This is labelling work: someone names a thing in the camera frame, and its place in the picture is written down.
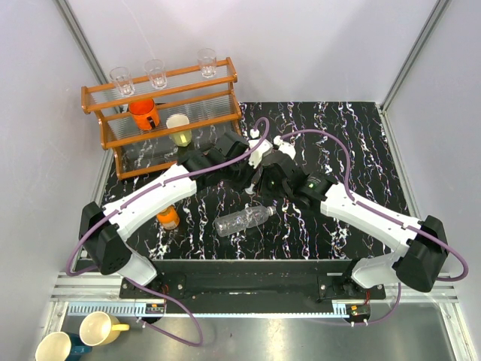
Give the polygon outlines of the clear plastic bottle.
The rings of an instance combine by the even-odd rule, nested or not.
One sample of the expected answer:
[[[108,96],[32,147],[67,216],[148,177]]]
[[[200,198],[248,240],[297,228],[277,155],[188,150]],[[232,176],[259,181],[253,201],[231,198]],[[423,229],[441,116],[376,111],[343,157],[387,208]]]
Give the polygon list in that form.
[[[263,205],[245,208],[215,219],[214,226],[219,237],[226,237],[265,223],[276,213],[274,206]]]

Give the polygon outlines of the orange bottle cap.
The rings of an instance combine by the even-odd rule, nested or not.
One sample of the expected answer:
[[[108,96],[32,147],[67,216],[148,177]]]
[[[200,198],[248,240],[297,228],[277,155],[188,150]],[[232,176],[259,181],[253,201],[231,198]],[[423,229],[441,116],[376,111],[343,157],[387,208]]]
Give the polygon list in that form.
[[[158,221],[161,222],[161,223],[169,223],[169,222],[175,221],[178,218],[178,215],[177,215],[177,212],[176,212],[175,208],[171,205],[171,206],[167,207],[166,209],[160,211],[156,215],[156,217],[157,217]]]

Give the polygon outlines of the orange juice bottle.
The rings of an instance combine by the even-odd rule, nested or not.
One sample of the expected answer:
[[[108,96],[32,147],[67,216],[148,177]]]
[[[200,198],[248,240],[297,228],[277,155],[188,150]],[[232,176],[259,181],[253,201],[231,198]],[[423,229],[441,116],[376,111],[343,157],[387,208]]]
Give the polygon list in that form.
[[[160,211],[156,218],[162,228],[166,230],[176,229],[180,224],[180,218],[172,205]]]

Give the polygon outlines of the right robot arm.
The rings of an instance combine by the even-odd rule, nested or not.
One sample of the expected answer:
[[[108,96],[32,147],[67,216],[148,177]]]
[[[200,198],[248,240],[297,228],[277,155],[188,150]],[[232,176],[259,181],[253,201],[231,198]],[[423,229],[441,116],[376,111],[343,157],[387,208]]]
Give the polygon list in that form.
[[[359,195],[348,196],[343,184],[319,172],[306,173],[279,150],[264,156],[260,166],[258,188],[263,195],[284,197],[297,208],[345,222],[390,249],[382,256],[351,262],[341,279],[346,296],[358,298],[379,284],[397,282],[422,293],[432,290],[449,254],[441,220],[419,220]]]

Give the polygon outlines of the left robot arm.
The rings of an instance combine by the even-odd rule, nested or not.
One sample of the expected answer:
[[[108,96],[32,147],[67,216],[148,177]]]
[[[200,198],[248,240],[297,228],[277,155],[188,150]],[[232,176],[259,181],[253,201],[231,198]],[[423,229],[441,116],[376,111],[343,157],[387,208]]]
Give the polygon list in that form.
[[[128,239],[161,211],[221,181],[238,182],[241,189],[246,189],[272,149],[266,137],[248,141],[228,131],[209,150],[188,151],[167,171],[130,195],[103,207],[96,202],[85,205],[79,245],[93,261],[88,270],[130,278],[143,296],[157,296],[162,279],[148,258],[128,246]]]

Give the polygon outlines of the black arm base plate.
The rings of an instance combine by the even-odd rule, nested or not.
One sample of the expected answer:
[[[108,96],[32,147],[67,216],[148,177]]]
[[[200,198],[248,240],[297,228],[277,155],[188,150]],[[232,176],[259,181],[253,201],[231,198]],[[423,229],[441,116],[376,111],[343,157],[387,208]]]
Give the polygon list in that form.
[[[338,301],[384,300],[386,291],[365,291],[345,278],[348,260],[161,260],[151,290],[180,300],[186,307],[266,305],[268,309],[299,307],[319,310]]]

